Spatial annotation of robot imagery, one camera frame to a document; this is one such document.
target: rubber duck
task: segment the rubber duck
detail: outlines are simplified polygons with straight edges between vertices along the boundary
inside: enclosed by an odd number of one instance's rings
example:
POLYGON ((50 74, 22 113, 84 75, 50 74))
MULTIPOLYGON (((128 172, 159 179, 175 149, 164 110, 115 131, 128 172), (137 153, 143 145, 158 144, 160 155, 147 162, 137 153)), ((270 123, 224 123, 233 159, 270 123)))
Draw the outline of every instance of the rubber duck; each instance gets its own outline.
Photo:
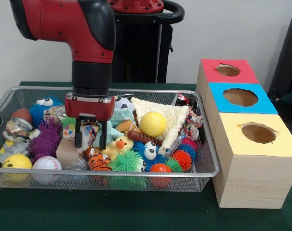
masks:
POLYGON ((132 140, 126 136, 120 136, 115 141, 111 142, 111 144, 106 149, 101 151, 101 154, 108 155, 114 159, 121 152, 131 150, 133 146, 134 142, 132 140))

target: gray wall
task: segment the gray wall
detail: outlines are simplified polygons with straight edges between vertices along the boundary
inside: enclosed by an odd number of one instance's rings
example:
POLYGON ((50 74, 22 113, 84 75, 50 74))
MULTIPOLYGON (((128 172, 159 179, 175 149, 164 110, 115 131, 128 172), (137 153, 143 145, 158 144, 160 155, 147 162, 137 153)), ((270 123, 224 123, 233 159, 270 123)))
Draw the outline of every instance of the gray wall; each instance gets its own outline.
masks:
MULTIPOLYGON (((175 0, 186 11, 173 25, 168 83, 196 83, 200 58, 247 59, 268 90, 292 18, 292 0, 175 0)), ((9 0, 0 0, 0 95, 20 81, 69 81, 66 44, 23 38, 9 0)))

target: wire mesh tray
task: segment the wire mesh tray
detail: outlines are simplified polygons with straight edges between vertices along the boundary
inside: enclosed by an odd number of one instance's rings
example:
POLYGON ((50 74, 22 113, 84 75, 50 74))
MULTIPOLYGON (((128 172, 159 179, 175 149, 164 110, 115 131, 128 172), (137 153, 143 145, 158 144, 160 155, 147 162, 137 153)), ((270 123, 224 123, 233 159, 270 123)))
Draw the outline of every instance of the wire mesh tray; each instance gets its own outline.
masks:
MULTIPOLYGON (((2 131, 10 120, 11 114, 19 108, 30 108, 32 103, 42 96, 49 95, 64 100, 72 88, 64 87, 16 87, 9 89, 0 101, 0 148, 5 142, 2 131)), ((198 102, 198 113, 203 116, 203 127, 200 129, 200 138, 197 140, 198 151, 196 160, 190 172, 186 173, 151 173, 151 172, 95 172, 95 171, 68 171, 68 170, 25 170, 0 168, 0 188, 32 188, 32 189, 90 189, 90 190, 143 190, 143 191, 176 191, 201 192, 209 179, 219 172, 219 162, 213 144, 208 121, 200 96, 193 91, 177 90, 129 90, 110 89, 110 95, 132 93, 135 97, 161 104, 170 105, 175 95, 182 93, 194 97, 198 102), (8 182, 3 174, 28 174, 22 183, 8 182), (54 183, 42 185, 34 180, 40 177, 43 181, 57 179, 54 183), (157 188, 150 184, 150 180, 158 183, 170 181, 164 188, 157 188), (112 181, 121 182, 117 187, 110 184, 112 181), (143 181, 146 187, 138 182, 143 181)))

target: red ball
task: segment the red ball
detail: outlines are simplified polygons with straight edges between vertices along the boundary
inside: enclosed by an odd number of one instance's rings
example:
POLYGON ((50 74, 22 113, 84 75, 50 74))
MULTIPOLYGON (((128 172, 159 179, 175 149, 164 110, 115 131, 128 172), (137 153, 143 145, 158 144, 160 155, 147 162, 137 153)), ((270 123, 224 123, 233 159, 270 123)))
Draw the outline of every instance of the red ball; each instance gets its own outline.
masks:
POLYGON ((177 150, 174 153, 172 153, 171 157, 179 162, 184 172, 189 171, 192 165, 192 158, 187 152, 183 150, 177 150))
POLYGON ((12 113, 11 118, 20 118, 31 124, 31 113, 27 108, 21 108, 12 113))
MULTIPOLYGON (((170 167, 163 163, 158 163, 152 165, 150 168, 150 172, 172 172, 170 167)), ((157 188, 165 188, 167 187, 172 178, 171 177, 150 177, 150 183, 157 188)))
POLYGON ((191 140, 190 138, 188 137, 185 137, 183 140, 182 140, 182 144, 183 145, 189 145, 191 146, 195 151, 197 151, 197 144, 195 141, 191 140))

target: white fleece blanket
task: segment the white fleece blanket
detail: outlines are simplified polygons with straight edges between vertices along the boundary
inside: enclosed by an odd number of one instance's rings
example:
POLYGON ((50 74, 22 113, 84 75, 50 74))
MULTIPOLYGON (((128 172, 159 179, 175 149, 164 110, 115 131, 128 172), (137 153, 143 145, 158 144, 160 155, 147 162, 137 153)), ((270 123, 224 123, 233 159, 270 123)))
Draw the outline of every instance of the white fleece blanket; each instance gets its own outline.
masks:
POLYGON ((159 154, 165 155, 166 149, 171 148, 171 145, 176 140, 182 125, 189 114, 189 107, 177 107, 171 105, 163 105, 150 101, 132 98, 132 103, 135 106, 137 121, 140 123, 141 118, 148 112, 159 112, 166 120, 166 128, 164 132, 157 138, 163 140, 162 146, 159 149, 159 154))

